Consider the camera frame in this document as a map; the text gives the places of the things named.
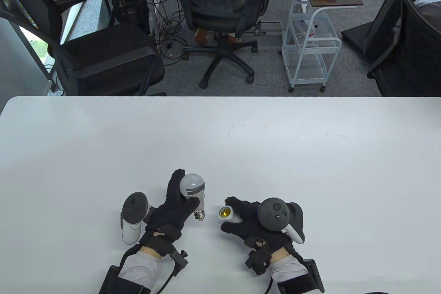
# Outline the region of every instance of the brown shoe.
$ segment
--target brown shoe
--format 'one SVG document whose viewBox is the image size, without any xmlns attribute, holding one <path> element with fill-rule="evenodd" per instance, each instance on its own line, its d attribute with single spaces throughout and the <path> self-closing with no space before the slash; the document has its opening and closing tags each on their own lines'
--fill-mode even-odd
<svg viewBox="0 0 441 294">
<path fill-rule="evenodd" d="M 194 35 L 194 40 L 201 45 L 205 45 L 208 41 L 208 31 L 203 28 L 198 28 Z"/>
<path fill-rule="evenodd" d="M 234 45 L 235 43 L 241 43 L 240 38 L 235 38 L 233 36 L 228 36 L 228 43 Z"/>
</svg>

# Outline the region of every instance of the white sleeve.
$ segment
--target white sleeve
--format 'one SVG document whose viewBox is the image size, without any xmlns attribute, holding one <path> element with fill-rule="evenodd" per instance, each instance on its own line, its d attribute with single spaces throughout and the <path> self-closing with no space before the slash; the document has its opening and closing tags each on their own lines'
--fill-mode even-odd
<svg viewBox="0 0 441 294">
<path fill-rule="evenodd" d="M 153 289 L 161 268 L 159 259 L 143 252 L 128 256 L 118 277 Z"/>
<path fill-rule="evenodd" d="M 272 263 L 270 266 L 271 277 L 276 283 L 282 283 L 308 273 L 306 267 L 294 256 L 286 256 L 281 260 Z M 320 290 L 312 290 L 308 294 L 321 294 Z"/>
</svg>

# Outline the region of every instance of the bulb screw base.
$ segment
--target bulb screw base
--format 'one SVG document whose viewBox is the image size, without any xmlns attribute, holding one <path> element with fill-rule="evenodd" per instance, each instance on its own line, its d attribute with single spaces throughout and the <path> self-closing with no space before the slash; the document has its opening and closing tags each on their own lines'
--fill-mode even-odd
<svg viewBox="0 0 441 294">
<path fill-rule="evenodd" d="M 198 211 L 193 212 L 193 215 L 194 215 L 195 219 L 197 219 L 198 221 L 201 222 L 205 218 L 205 211 L 204 211 L 204 209 L 198 210 Z"/>
</svg>

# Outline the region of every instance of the black office chair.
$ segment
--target black office chair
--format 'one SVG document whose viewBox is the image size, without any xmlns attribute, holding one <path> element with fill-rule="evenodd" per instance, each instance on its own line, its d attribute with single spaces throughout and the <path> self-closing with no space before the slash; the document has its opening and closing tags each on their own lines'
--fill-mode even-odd
<svg viewBox="0 0 441 294">
<path fill-rule="evenodd" d="M 108 28 L 60 44 L 61 14 L 84 1 L 0 0 L 0 17 L 49 44 L 67 95 L 145 95 L 164 78 L 161 57 L 138 26 L 114 25 L 115 11 Z"/>
<path fill-rule="evenodd" d="M 373 65 L 367 77 L 384 97 L 441 97 L 441 31 L 401 0 L 398 42 Z"/>
<path fill-rule="evenodd" d="M 181 2 L 187 26 L 192 31 L 203 28 L 208 31 L 219 33 L 217 47 L 196 45 L 184 47 L 183 60 L 188 60 L 189 53 L 212 53 L 215 55 L 199 87 L 206 89 L 208 80 L 216 66 L 223 58 L 230 59 L 244 69 L 248 76 L 247 83 L 254 82 L 254 70 L 242 61 L 233 52 L 235 50 L 251 47 L 252 53 L 258 52 L 257 41 L 228 44 L 226 33 L 235 33 L 236 38 L 241 37 L 244 31 L 255 26 L 258 17 L 262 16 L 268 8 L 269 0 L 246 0 L 240 10 L 233 10 L 233 0 L 200 0 L 194 3 L 192 0 L 179 0 Z"/>
</svg>

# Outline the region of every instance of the wall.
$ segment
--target wall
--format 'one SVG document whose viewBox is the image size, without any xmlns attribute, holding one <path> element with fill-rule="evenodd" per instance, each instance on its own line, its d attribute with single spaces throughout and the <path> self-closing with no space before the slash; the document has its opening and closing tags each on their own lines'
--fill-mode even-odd
<svg viewBox="0 0 441 294">
<path fill-rule="evenodd" d="M 0 18 L 0 112 L 18 95 L 43 95 L 48 83 L 12 26 Z"/>
</svg>

